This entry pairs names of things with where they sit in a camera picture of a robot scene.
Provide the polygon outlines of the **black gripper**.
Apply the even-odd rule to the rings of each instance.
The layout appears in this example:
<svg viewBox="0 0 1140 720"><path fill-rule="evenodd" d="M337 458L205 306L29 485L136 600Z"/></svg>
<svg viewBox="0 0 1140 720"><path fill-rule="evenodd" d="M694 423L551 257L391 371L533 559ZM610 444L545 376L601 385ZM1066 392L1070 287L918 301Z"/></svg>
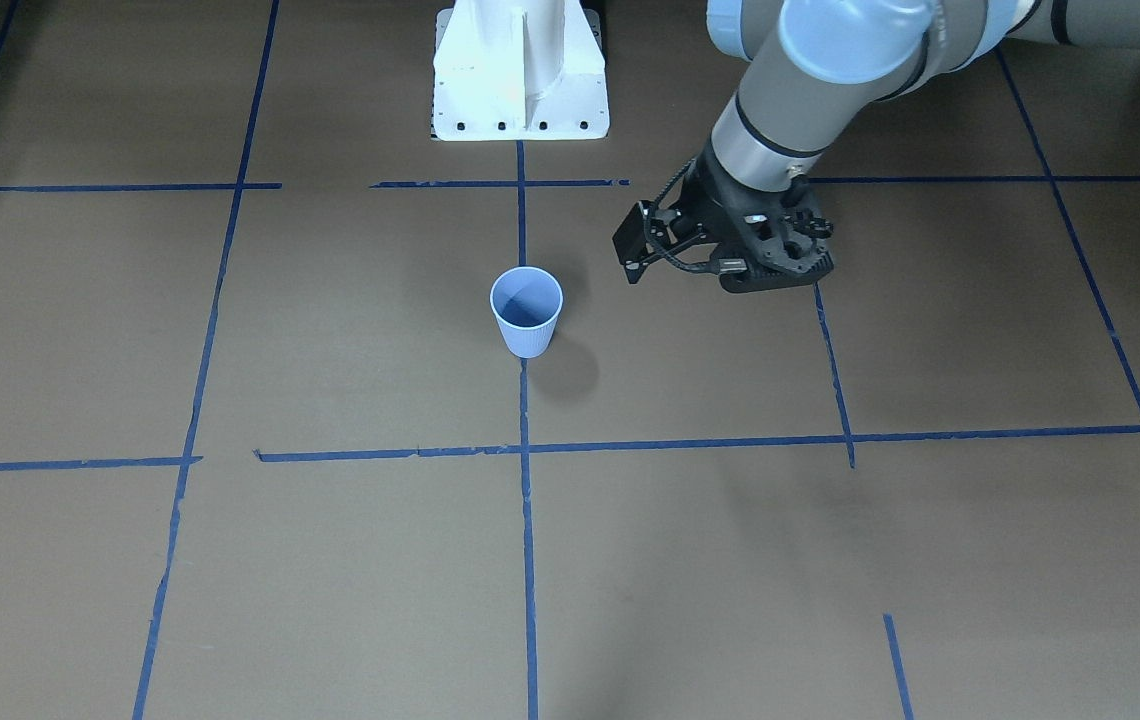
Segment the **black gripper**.
<svg viewBox="0 0 1140 720"><path fill-rule="evenodd" d="M744 261L740 272L718 275L730 293L785 291L820 283L834 270L832 223L821 215L806 173L785 178L782 191L756 190L730 175L707 145L681 178L669 227L651 218L653 205L635 202L612 237L629 284L640 283L649 265L665 263L671 237L712 243L712 268Z"/></svg>

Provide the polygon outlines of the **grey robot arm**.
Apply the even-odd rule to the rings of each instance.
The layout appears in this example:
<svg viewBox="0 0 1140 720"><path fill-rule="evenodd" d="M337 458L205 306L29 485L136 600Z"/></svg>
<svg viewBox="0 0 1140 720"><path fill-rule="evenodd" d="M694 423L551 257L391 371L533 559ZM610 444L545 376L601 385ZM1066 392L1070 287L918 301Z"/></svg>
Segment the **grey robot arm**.
<svg viewBox="0 0 1140 720"><path fill-rule="evenodd" d="M1005 38L1140 49L1140 1L712 1L722 54L747 62L671 204L640 201L614 232L628 283L651 265L728 293L785 291L834 269L814 164L868 105L967 68Z"/></svg>

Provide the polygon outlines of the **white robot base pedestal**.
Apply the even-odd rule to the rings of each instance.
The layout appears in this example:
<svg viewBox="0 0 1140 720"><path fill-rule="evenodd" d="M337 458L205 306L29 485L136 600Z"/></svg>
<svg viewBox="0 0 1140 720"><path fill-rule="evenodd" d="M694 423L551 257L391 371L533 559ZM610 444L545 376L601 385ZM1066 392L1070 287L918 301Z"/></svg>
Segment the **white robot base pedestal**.
<svg viewBox="0 0 1140 720"><path fill-rule="evenodd" d="M456 1L435 15L430 132L445 142L606 137L605 41L583 1Z"/></svg>

